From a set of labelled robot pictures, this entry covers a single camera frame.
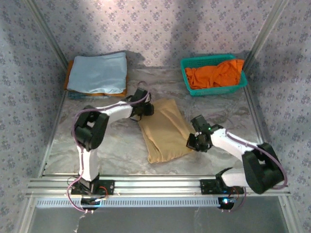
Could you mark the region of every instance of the folded light blue towel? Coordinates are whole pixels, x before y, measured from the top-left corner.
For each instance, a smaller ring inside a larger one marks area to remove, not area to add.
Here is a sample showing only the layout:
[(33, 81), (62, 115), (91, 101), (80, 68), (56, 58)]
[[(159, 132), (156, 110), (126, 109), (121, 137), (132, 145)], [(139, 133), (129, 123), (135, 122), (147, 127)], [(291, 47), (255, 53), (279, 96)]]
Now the folded light blue towel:
[(67, 90), (81, 93), (118, 94), (126, 89), (125, 52), (74, 58)]

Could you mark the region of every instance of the beige fabric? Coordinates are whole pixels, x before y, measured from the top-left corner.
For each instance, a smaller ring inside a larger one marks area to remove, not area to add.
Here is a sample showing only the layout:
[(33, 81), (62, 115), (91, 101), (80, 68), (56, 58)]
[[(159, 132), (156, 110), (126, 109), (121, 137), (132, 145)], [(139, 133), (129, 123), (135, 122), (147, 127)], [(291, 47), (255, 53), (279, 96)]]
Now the beige fabric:
[(160, 99), (153, 103), (155, 113), (139, 121), (148, 148), (149, 163), (166, 162), (181, 157), (191, 149), (186, 147), (190, 124), (182, 117), (174, 99)]

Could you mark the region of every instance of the laundry basket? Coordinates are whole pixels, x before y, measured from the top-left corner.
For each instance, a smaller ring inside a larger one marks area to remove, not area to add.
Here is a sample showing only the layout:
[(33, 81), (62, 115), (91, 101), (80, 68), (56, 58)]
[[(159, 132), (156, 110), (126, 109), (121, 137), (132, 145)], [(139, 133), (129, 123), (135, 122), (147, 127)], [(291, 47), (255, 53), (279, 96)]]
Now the laundry basket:
[(192, 57), (192, 58), (184, 58), (180, 61), (181, 71), (184, 77), (184, 81), (187, 89), (192, 96), (204, 96), (204, 95), (223, 95), (230, 94), (236, 92), (241, 87), (245, 87), (247, 85), (247, 79), (244, 71), (241, 73), (240, 83), (235, 86), (224, 86), (224, 87), (213, 87), (206, 89), (198, 89), (193, 90), (190, 88), (188, 83), (187, 75), (185, 72), (185, 68), (199, 68), (204, 66), (216, 66), (221, 62), (236, 59), (236, 57), (232, 54), (219, 54), (219, 55), (211, 55), (204, 57)]

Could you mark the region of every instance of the floral wallpaper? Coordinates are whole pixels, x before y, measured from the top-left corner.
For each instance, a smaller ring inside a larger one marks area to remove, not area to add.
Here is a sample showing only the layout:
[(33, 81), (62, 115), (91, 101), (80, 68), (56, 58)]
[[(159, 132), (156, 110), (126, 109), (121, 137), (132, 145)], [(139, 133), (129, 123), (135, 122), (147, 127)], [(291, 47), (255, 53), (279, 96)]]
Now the floral wallpaper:
[(38, 175), (64, 72), (22, 1), (0, 1), (0, 232), (13, 232)]
[(66, 58), (127, 52), (132, 67), (185, 57), (246, 58), (275, 0), (34, 0)]
[(311, 2), (290, 0), (249, 74), (270, 142), (311, 233)]

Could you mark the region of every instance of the orange fabric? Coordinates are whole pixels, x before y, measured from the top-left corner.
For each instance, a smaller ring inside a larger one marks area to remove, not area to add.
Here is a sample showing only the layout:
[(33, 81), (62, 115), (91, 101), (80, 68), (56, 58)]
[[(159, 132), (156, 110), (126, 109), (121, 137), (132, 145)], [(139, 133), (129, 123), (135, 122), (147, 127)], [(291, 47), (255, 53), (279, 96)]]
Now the orange fabric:
[[(70, 75), (72, 66), (73, 66), (73, 61), (69, 61), (66, 79), (65, 79), (65, 83), (64, 83), (64, 90), (67, 90), (67, 86), (68, 86), (68, 82), (69, 82), (69, 75)], [(107, 94), (107, 93), (95, 93), (95, 94), (83, 93), (83, 94), (85, 94), (87, 96), (120, 96), (120, 97), (125, 97), (127, 94), (127, 89), (125, 89), (123, 92), (118, 93), (118, 94)]]
[(234, 86), (240, 83), (244, 60), (233, 59), (217, 66), (185, 68), (191, 89)]

